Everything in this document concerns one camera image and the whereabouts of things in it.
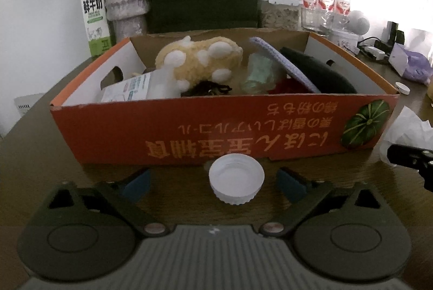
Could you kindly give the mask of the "white bottle cap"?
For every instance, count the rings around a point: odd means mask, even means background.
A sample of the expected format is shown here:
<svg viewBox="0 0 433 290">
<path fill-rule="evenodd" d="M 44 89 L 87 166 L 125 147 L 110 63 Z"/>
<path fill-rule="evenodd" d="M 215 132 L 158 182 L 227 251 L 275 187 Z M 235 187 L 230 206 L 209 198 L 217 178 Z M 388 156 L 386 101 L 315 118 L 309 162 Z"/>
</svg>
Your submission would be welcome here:
<svg viewBox="0 0 433 290">
<path fill-rule="evenodd" d="M 215 196 L 239 206 L 250 202 L 260 191 L 265 172 L 262 165 L 245 154 L 226 154 L 209 168 L 208 178 Z"/>
</svg>

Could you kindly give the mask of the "white labelled plastic bottle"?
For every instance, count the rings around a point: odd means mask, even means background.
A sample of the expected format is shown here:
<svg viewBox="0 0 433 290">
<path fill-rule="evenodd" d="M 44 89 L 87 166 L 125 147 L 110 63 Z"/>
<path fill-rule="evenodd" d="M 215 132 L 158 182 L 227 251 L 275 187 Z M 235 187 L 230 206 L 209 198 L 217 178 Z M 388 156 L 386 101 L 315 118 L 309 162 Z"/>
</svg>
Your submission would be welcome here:
<svg viewBox="0 0 433 290">
<path fill-rule="evenodd" d="M 172 69 L 157 69 L 105 87 L 97 102 L 135 102 L 180 96 Z"/>
</svg>

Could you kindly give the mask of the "tan white plush dog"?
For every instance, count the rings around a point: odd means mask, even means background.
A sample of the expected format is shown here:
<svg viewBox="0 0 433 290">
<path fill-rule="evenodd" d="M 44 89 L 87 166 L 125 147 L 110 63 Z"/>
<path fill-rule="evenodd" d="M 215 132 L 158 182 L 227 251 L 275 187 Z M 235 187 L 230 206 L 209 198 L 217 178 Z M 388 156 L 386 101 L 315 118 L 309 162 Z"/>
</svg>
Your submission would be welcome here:
<svg viewBox="0 0 433 290">
<path fill-rule="evenodd" d="M 243 49 L 226 37 L 193 41 L 190 36 L 163 47 L 156 56 L 157 69 L 172 69 L 180 92 L 202 81 L 225 84 L 241 65 Z"/>
</svg>

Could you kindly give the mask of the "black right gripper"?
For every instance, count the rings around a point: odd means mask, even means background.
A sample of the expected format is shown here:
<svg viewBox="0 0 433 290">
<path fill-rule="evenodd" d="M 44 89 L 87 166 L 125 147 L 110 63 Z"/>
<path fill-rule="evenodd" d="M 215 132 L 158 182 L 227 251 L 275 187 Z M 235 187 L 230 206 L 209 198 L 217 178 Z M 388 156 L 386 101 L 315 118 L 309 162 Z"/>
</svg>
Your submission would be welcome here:
<svg viewBox="0 0 433 290">
<path fill-rule="evenodd" d="M 424 180 L 424 189 L 433 192 L 432 150 L 392 144 L 388 148 L 387 158 L 394 165 L 416 170 Z"/>
</svg>

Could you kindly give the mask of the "orange cardboard box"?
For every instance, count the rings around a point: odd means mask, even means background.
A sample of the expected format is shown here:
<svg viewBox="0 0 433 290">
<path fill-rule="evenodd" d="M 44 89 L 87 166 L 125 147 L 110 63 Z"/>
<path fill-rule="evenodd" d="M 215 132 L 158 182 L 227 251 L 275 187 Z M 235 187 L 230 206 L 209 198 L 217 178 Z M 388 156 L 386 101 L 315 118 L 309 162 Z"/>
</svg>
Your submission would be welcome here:
<svg viewBox="0 0 433 290">
<path fill-rule="evenodd" d="M 202 96 L 137 102 L 98 102 L 101 81 L 119 68 L 124 77 L 154 65 L 158 52 L 182 33 L 127 38 L 77 75 L 51 102 L 51 114 L 82 164 L 195 164 L 224 154 L 290 159 L 372 148 L 399 98 L 397 90 L 356 57 L 309 33 L 238 28 L 194 31 L 202 41 L 224 36 L 245 55 L 257 36 L 318 60 L 333 60 L 354 94 L 279 93 Z"/>
</svg>

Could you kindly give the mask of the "crumpled white tissue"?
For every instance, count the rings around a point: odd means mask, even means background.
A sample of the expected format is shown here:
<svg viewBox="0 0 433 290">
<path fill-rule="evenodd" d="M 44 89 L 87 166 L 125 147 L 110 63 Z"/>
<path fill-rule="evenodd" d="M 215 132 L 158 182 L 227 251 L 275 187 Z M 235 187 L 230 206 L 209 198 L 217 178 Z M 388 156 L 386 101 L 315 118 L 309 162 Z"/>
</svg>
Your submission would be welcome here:
<svg viewBox="0 0 433 290">
<path fill-rule="evenodd" d="M 379 144 L 380 159 L 388 165 L 392 165 L 387 158 L 392 144 L 432 150 L 432 125 L 428 120 L 422 121 L 409 107 L 404 106 Z"/>
</svg>

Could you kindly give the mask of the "black pouch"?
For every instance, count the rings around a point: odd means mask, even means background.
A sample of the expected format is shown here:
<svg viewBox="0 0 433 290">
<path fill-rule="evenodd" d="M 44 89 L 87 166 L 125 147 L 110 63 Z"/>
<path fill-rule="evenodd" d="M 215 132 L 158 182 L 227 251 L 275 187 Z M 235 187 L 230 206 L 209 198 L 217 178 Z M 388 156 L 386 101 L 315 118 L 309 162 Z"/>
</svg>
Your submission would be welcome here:
<svg viewBox="0 0 433 290">
<path fill-rule="evenodd" d="M 287 47 L 281 48 L 280 53 L 291 61 L 321 93 L 357 93 L 347 78 L 314 57 Z"/>
</svg>

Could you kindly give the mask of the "small white jar lid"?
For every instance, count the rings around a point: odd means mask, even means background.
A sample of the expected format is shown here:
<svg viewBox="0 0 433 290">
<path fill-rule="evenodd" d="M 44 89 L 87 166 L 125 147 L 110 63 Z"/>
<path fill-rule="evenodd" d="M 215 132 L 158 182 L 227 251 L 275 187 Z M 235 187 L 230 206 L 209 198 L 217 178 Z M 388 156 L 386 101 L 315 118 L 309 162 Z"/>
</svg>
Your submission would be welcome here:
<svg viewBox="0 0 433 290">
<path fill-rule="evenodd" d="M 404 85 L 404 83 L 395 82 L 395 87 L 400 94 L 404 94 L 405 96 L 410 95 L 410 88 Z"/>
</svg>

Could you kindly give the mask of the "purple cloth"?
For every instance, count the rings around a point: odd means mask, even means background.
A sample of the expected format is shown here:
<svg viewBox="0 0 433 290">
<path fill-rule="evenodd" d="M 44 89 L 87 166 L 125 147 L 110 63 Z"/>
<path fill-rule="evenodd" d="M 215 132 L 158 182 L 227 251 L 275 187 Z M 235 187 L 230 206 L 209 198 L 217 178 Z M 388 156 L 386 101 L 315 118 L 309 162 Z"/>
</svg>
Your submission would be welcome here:
<svg viewBox="0 0 433 290">
<path fill-rule="evenodd" d="M 290 60 L 284 57 L 278 50 L 276 50 L 271 44 L 264 41 L 264 39 L 254 36 L 249 38 L 249 41 L 258 46 L 267 56 L 274 59 L 279 65 L 281 65 L 288 75 L 298 83 L 303 85 L 309 92 L 321 93 L 321 91 L 302 73 L 302 71 L 296 67 Z"/>
</svg>

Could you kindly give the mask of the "light green fluffy ball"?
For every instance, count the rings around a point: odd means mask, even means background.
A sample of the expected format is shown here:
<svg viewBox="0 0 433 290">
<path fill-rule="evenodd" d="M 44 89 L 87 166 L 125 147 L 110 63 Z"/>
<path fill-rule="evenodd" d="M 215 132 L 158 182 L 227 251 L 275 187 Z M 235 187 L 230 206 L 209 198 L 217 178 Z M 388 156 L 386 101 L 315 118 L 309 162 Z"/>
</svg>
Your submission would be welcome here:
<svg viewBox="0 0 433 290">
<path fill-rule="evenodd" d="M 241 83 L 241 90 L 246 94 L 258 95 L 268 93 L 284 75 L 284 70 L 276 60 L 260 52 L 249 56 L 247 76 Z"/>
</svg>

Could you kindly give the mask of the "purple tissue pack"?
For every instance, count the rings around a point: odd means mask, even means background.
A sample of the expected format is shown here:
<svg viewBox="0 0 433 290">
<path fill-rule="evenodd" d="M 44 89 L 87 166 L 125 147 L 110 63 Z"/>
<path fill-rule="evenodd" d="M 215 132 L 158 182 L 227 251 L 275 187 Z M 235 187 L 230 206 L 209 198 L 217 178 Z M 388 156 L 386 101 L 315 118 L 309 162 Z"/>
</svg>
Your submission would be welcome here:
<svg viewBox="0 0 433 290">
<path fill-rule="evenodd" d="M 388 61 L 400 77 L 424 85 L 430 84 L 432 66 L 421 53 L 406 50 L 403 45 L 395 43 Z"/>
</svg>

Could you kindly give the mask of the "black pump bottle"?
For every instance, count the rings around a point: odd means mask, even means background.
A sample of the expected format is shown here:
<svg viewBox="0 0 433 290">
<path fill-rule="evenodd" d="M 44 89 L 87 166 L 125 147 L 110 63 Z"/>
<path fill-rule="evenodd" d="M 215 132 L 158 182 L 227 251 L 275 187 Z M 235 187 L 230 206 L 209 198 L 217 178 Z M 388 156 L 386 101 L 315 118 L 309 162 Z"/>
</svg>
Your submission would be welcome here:
<svg viewBox="0 0 433 290">
<path fill-rule="evenodd" d="M 402 30 L 399 30 L 398 23 L 388 21 L 386 31 L 388 35 L 386 45 L 390 51 L 393 49 L 395 44 L 404 45 L 405 34 Z"/>
</svg>

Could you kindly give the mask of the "speckled grey container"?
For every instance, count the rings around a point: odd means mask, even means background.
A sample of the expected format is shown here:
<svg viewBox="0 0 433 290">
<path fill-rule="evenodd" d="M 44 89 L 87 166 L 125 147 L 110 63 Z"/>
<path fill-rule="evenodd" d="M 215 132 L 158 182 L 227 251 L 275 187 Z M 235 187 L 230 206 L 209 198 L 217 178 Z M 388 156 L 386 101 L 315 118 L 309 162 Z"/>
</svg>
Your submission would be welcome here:
<svg viewBox="0 0 433 290">
<path fill-rule="evenodd" d="M 276 4 L 268 0 L 259 0 L 258 6 L 260 27 L 290 31 L 301 29 L 299 6 Z"/>
</svg>

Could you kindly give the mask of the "green white milk carton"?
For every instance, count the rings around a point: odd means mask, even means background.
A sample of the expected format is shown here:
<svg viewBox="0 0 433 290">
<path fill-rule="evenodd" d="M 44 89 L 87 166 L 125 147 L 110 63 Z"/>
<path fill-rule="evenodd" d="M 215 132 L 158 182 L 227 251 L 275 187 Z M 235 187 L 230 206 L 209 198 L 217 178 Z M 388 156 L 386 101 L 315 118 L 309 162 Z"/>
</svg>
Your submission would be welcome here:
<svg viewBox="0 0 433 290">
<path fill-rule="evenodd" d="M 81 0 L 81 10 L 90 54 L 97 58 L 115 44 L 114 31 L 106 16 L 105 0 Z"/>
</svg>

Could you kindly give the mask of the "white booklet against wall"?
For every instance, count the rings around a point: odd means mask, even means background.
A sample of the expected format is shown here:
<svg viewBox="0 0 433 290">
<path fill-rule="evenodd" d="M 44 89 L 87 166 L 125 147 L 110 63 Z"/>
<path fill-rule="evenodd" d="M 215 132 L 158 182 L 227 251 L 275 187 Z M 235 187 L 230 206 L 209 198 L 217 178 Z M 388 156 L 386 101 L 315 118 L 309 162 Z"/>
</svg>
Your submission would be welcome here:
<svg viewBox="0 0 433 290">
<path fill-rule="evenodd" d="M 44 93 L 35 93 L 26 96 L 20 96 L 14 99 L 14 104 L 20 114 L 20 117 L 23 117 L 28 111 L 37 103 L 42 97 Z"/>
</svg>

